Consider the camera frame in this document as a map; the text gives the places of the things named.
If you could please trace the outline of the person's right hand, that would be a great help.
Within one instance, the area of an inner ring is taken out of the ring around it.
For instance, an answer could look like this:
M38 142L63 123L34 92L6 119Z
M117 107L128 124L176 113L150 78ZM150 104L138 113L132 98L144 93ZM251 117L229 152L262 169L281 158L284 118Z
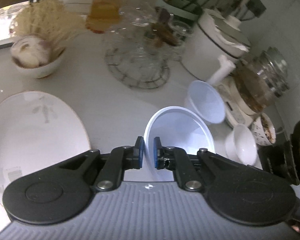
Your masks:
M289 225L290 227L297 232L298 234L300 234L300 222L297 220L290 220L289 221Z

